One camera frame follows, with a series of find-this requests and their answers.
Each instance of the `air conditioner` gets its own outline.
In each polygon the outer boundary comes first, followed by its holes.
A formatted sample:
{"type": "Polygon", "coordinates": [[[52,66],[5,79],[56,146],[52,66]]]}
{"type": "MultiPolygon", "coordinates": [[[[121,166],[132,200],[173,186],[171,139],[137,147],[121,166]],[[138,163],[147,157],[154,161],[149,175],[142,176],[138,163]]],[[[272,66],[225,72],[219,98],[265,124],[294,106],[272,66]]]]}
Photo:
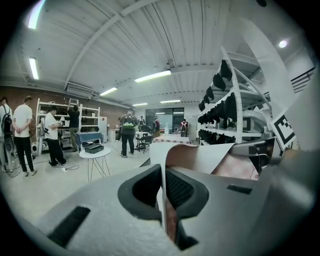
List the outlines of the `air conditioner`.
{"type": "Polygon", "coordinates": [[[77,95],[85,98],[91,98],[94,95],[94,91],[92,90],[92,88],[70,83],[68,83],[66,87],[66,92],[72,95],[77,95]]]}

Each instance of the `fluorescent light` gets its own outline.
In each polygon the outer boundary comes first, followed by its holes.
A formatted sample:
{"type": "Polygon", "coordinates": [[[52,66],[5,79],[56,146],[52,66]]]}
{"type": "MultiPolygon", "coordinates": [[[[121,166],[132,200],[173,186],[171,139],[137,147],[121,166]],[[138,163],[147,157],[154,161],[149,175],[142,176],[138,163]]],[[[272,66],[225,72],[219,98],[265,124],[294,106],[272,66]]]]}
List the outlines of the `fluorescent light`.
{"type": "Polygon", "coordinates": [[[39,80],[37,67],[36,67],[36,59],[35,58],[29,58],[30,68],[32,72],[33,79],[39,80]]]}
{"type": "Polygon", "coordinates": [[[171,75],[171,71],[170,70],[166,70],[166,71],[163,71],[163,72],[160,72],[160,73],[150,74],[150,75],[135,79],[134,81],[139,83],[139,82],[142,82],[142,81],[145,81],[145,80],[149,80],[149,79],[152,79],[152,78],[158,78],[158,77],[163,77],[163,76],[168,76],[168,75],[171,75]]]}
{"type": "Polygon", "coordinates": [[[160,101],[160,103],[175,103],[175,102],[180,102],[180,99],[160,101]]]}
{"type": "Polygon", "coordinates": [[[118,90],[118,88],[113,87],[113,88],[111,88],[111,89],[109,89],[109,90],[106,90],[106,91],[105,91],[105,92],[103,92],[103,93],[100,93],[100,96],[103,96],[103,95],[109,94],[109,93],[111,93],[111,92],[113,92],[113,91],[116,91],[116,90],[118,90]]]}
{"type": "Polygon", "coordinates": [[[287,41],[285,41],[285,40],[283,40],[283,41],[281,41],[280,43],[279,43],[279,47],[280,48],[285,48],[286,46],[287,46],[287,41]]]}
{"type": "Polygon", "coordinates": [[[133,104],[132,106],[142,106],[142,105],[148,105],[148,103],[139,103],[139,104],[133,104]]]}
{"type": "Polygon", "coordinates": [[[29,29],[36,29],[37,27],[37,21],[38,17],[41,11],[42,6],[44,5],[45,0],[40,0],[33,8],[31,11],[31,15],[29,18],[29,23],[28,23],[28,28],[29,29]]]}

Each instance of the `person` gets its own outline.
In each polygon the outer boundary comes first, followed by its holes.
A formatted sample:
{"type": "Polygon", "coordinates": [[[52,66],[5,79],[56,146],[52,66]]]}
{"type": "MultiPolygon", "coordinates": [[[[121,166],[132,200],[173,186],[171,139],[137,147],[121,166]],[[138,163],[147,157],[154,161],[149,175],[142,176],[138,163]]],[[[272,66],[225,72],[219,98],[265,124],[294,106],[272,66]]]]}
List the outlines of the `person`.
{"type": "Polygon", "coordinates": [[[72,110],[69,108],[70,108],[70,104],[68,105],[67,112],[68,112],[68,115],[70,116],[69,128],[70,128],[72,149],[73,149],[73,152],[76,152],[78,150],[77,143],[76,143],[76,139],[77,139],[76,133],[79,132],[80,112],[78,111],[77,105],[74,105],[72,110]]]}
{"type": "Polygon", "coordinates": [[[121,116],[120,122],[122,123],[121,136],[122,136],[122,158],[127,158],[127,141],[129,141],[130,152],[129,154],[134,155],[135,145],[134,138],[138,125],[138,119],[133,115],[133,109],[128,109],[127,114],[121,116]]]}
{"type": "Polygon", "coordinates": [[[118,131],[118,136],[117,138],[115,139],[116,142],[119,142],[121,140],[121,128],[122,128],[122,123],[120,122],[119,124],[119,131],[118,131]]]}
{"type": "Polygon", "coordinates": [[[153,134],[153,136],[155,138],[160,137],[161,136],[161,133],[160,133],[160,122],[159,122],[157,116],[154,118],[153,126],[154,126],[154,134],[153,134]]]}
{"type": "Polygon", "coordinates": [[[146,121],[145,121],[145,119],[144,119],[143,116],[140,116],[140,119],[139,119],[138,122],[139,122],[139,123],[138,123],[138,129],[139,129],[139,131],[141,132],[141,127],[146,124],[146,121]]]}
{"type": "Polygon", "coordinates": [[[61,165],[66,165],[68,162],[64,159],[64,153],[59,145],[58,141],[58,128],[62,127],[62,124],[59,123],[54,115],[57,114],[58,108],[53,105],[50,106],[48,113],[44,119],[44,139],[48,144],[50,159],[49,164],[54,167],[58,164],[57,160],[61,165]]]}
{"type": "Polygon", "coordinates": [[[183,119],[183,121],[180,123],[180,131],[181,131],[181,137],[187,137],[188,123],[186,119],[183,119]]]}
{"type": "Polygon", "coordinates": [[[8,100],[6,97],[1,99],[0,106],[0,161],[1,161],[1,169],[4,173],[7,172],[6,169],[6,157],[8,160],[9,170],[12,173],[14,171],[11,161],[11,151],[7,149],[5,146],[7,144],[7,140],[10,140],[9,143],[12,143],[11,137],[11,119],[12,119],[12,110],[8,106],[8,100]]]}
{"type": "Polygon", "coordinates": [[[31,171],[31,175],[35,175],[37,170],[34,169],[31,155],[31,142],[29,137],[29,125],[32,121],[32,109],[29,107],[31,96],[24,98],[24,103],[18,106],[13,114],[12,126],[14,128],[14,143],[16,152],[21,164],[24,176],[28,176],[25,157],[31,171]]]}

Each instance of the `white t-shirt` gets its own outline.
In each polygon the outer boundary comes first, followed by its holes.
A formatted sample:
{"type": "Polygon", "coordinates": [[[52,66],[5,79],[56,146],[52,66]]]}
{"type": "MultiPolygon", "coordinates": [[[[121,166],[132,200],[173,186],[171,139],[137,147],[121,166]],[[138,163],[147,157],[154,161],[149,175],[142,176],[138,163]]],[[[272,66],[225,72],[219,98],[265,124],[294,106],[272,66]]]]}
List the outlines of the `white t-shirt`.
{"type": "Polygon", "coordinates": [[[13,118],[11,107],[9,107],[7,104],[0,106],[0,137],[4,136],[4,132],[2,131],[2,119],[4,119],[4,116],[6,113],[9,113],[9,111],[11,118],[13,118]]]}
{"type": "Polygon", "coordinates": [[[57,124],[57,120],[54,118],[54,116],[49,112],[45,116],[44,120],[44,127],[48,129],[48,133],[44,134],[45,139],[50,139],[50,140],[57,140],[58,139],[58,129],[51,129],[51,125],[57,124]]]}
{"type": "MultiPolygon", "coordinates": [[[[28,119],[32,119],[32,109],[28,105],[22,104],[15,109],[13,118],[15,119],[16,126],[21,128],[26,124],[28,119]]],[[[29,127],[25,128],[20,133],[14,131],[14,136],[23,138],[29,137],[29,127]]]]}

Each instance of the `black case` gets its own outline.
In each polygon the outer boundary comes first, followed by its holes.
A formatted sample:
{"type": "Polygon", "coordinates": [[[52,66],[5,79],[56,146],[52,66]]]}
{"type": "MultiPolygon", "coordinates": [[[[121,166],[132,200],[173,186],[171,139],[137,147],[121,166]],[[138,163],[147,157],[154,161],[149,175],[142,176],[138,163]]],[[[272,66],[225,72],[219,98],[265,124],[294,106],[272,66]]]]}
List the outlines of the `black case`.
{"type": "Polygon", "coordinates": [[[100,145],[100,144],[92,144],[92,145],[88,145],[84,148],[84,151],[90,154],[95,154],[97,152],[100,152],[104,150],[104,146],[100,145]]]}

